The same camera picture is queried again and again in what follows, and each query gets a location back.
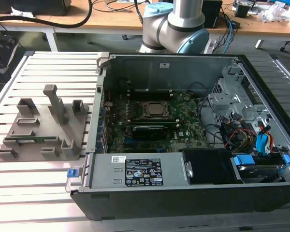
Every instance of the table leg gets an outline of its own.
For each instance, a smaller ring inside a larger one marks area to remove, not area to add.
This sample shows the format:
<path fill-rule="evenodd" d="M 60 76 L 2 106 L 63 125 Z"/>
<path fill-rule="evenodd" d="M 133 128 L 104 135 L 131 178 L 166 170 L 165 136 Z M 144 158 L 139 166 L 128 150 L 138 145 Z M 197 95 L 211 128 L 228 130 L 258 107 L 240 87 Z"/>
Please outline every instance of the table leg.
<path fill-rule="evenodd" d="M 45 31 L 45 34 L 47 36 L 48 44 L 50 46 L 50 50 L 52 52 L 58 51 L 58 42 L 57 42 L 57 36 L 53 28 L 47 28 Z"/>
<path fill-rule="evenodd" d="M 256 49 L 260 49 L 262 44 L 263 44 L 264 40 L 258 40 L 258 42 L 256 43 Z"/>

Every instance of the label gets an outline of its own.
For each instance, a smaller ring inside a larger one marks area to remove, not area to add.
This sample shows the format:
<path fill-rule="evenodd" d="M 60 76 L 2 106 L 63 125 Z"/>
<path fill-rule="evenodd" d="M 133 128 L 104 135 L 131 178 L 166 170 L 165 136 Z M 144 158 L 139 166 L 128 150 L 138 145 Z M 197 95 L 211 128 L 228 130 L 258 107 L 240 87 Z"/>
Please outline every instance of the label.
<path fill-rule="evenodd" d="M 161 63 L 160 68 L 169 68 L 170 64 L 169 63 Z"/>
<path fill-rule="evenodd" d="M 32 140 L 32 139 L 18 140 L 17 142 L 18 142 L 19 144 L 33 144 L 33 143 L 35 143 L 35 141 Z"/>
<path fill-rule="evenodd" d="M 163 185 L 160 159 L 126 159 L 125 166 L 126 186 Z"/>
<path fill-rule="evenodd" d="M 125 160 L 125 156 L 112 156 L 112 163 L 124 163 Z"/>

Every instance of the black box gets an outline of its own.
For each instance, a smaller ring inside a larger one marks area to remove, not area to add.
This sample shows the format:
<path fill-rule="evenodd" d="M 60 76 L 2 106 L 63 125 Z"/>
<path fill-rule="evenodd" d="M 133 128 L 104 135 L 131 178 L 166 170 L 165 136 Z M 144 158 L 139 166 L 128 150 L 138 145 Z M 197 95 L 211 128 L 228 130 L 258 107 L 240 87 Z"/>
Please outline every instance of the black box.
<path fill-rule="evenodd" d="M 202 12 L 205 15 L 205 28 L 215 28 L 222 6 L 222 0 L 204 0 Z"/>
<path fill-rule="evenodd" d="M 0 0 L 0 14 L 11 13 L 11 6 L 35 15 L 65 15 L 71 0 Z"/>

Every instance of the blue latch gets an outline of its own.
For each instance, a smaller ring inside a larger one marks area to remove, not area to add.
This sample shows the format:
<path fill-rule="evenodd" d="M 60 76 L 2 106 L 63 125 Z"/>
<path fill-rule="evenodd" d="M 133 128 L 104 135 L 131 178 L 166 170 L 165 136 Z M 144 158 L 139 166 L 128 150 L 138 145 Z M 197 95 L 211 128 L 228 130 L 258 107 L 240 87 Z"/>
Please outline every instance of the blue latch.
<path fill-rule="evenodd" d="M 266 156 L 265 147 L 267 144 L 268 137 L 265 134 L 258 134 L 256 140 L 256 149 L 259 151 L 263 156 Z"/>
<path fill-rule="evenodd" d="M 242 155 L 237 155 L 236 157 L 233 158 L 235 165 L 254 165 L 256 164 L 252 155 L 248 154 L 242 154 Z"/>
<path fill-rule="evenodd" d="M 68 178 L 79 177 L 79 169 L 69 169 L 67 172 Z"/>
<path fill-rule="evenodd" d="M 284 158 L 286 164 L 290 163 L 290 156 L 289 155 L 283 155 L 283 158 Z"/>

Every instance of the wooden table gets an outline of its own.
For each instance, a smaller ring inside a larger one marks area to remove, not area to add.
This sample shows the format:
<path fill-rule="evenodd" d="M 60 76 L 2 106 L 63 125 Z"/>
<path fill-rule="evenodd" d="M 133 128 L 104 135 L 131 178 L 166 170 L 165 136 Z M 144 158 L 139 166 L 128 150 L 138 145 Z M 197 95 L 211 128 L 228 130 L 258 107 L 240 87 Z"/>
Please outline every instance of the wooden table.
<path fill-rule="evenodd" d="M 256 15 L 249 15 L 248 17 L 235 18 L 234 12 L 226 8 L 227 4 L 232 3 L 232 0 L 224 0 L 222 5 L 225 13 L 231 18 L 241 23 L 239 30 L 236 33 L 236 37 L 249 36 L 254 40 L 290 40 L 290 25 L 288 22 L 269 22 L 263 23 L 258 20 Z M 126 3 L 113 3 L 112 7 L 120 8 L 127 6 Z M 96 9 L 108 10 L 103 2 L 94 4 Z M 140 11 L 143 13 L 145 4 L 139 6 Z M 99 12 L 93 10 L 91 18 L 83 26 L 75 29 L 62 29 L 54 28 L 47 25 L 23 22 L 23 21 L 6 21 L 1 24 L 12 31 L 40 31 L 47 35 L 48 42 L 52 51 L 58 51 L 56 32 L 66 33 L 105 33 L 105 34 L 142 34 L 142 25 L 138 20 L 135 8 L 131 9 L 131 13 L 123 12 Z M 74 24 L 82 21 L 88 12 L 87 0 L 72 0 L 72 4 L 66 16 L 49 16 L 39 15 L 37 18 L 49 20 L 56 23 Z M 226 30 L 225 23 L 220 20 L 217 28 L 208 29 L 211 37 L 216 38 Z"/>

